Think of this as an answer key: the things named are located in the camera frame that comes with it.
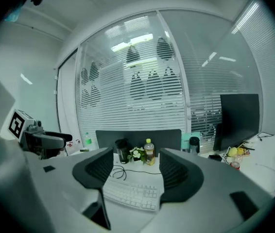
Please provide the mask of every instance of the black monitor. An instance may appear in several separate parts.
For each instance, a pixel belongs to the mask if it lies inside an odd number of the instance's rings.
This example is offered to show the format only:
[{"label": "black monitor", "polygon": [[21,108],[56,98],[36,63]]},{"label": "black monitor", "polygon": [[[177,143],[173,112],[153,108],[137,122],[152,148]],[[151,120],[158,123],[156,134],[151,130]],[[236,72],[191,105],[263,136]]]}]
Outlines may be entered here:
[{"label": "black monitor", "polygon": [[226,150],[258,133],[258,94],[221,95],[222,124],[214,142],[214,150]]}]

